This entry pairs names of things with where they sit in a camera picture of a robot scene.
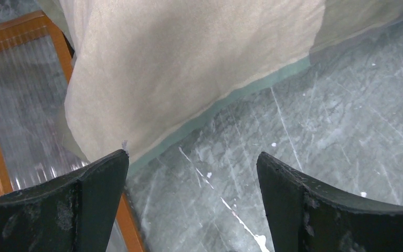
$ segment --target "clear plastic panel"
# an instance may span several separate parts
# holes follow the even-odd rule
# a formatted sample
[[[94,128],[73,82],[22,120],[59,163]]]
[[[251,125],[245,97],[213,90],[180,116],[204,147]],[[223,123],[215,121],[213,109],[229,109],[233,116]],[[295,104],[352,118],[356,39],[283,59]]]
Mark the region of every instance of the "clear plastic panel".
[[[46,27],[36,32],[47,34]],[[0,146],[14,190],[86,165],[57,137],[55,120],[66,91],[49,36],[0,52]],[[127,251],[116,222],[108,251]]]

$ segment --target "concrete floor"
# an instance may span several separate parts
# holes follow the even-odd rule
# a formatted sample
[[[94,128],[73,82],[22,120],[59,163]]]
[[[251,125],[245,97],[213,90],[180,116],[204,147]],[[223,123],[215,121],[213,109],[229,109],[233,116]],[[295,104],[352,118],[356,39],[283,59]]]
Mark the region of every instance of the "concrete floor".
[[[48,40],[39,43],[52,46]],[[26,181],[30,175],[18,166],[41,163],[48,167],[41,169],[46,179],[54,177],[49,171],[58,161],[46,159],[52,146],[53,156],[60,160],[62,155],[61,162],[69,162],[69,167],[80,162],[58,140],[48,138],[43,129],[49,123],[33,124],[40,119],[52,123],[66,91],[52,70],[59,64],[46,64],[51,75],[42,82],[50,83],[50,89],[19,91],[45,102],[38,107],[44,109],[31,109],[18,119],[26,123],[20,132],[24,127],[44,132],[25,136],[25,145],[44,149],[18,148],[20,153],[11,154],[11,143],[17,140],[8,133],[7,117],[0,117],[0,125],[9,124],[0,131],[1,144],[9,143],[4,151],[7,166],[12,164],[9,172]],[[0,99],[15,97],[15,90],[1,87]],[[53,96],[49,102],[39,98],[47,93]],[[0,111],[8,106],[1,104]],[[265,246],[274,251],[255,168],[261,151],[345,191],[403,205],[403,22],[239,99],[130,176],[128,192],[150,251],[262,251],[255,235],[264,235]]]

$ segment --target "cloth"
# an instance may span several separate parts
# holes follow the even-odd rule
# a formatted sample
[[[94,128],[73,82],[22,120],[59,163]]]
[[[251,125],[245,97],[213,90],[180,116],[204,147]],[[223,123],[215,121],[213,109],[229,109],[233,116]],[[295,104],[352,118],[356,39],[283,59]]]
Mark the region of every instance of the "cloth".
[[[132,162],[159,154],[233,91],[403,12],[379,0],[60,3],[77,56],[64,115],[91,162],[125,140]]]

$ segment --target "orange wooden frame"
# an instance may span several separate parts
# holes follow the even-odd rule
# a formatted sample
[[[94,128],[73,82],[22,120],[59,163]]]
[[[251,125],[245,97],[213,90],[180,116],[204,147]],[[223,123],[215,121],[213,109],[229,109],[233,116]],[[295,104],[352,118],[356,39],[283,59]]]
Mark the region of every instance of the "orange wooden frame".
[[[72,76],[71,55],[62,31],[42,11],[0,24],[0,51],[50,35],[67,83]],[[13,191],[0,149],[0,196]],[[127,196],[123,193],[116,219],[129,252],[144,252]]]

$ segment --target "black object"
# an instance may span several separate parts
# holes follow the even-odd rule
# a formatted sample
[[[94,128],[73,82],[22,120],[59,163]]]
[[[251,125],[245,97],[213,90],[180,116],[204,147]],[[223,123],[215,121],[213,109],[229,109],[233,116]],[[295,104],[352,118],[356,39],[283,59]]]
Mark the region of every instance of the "black object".
[[[277,252],[403,252],[403,206],[344,192],[267,153],[257,175]]]
[[[105,251],[128,167],[119,150],[0,197],[0,251]]]

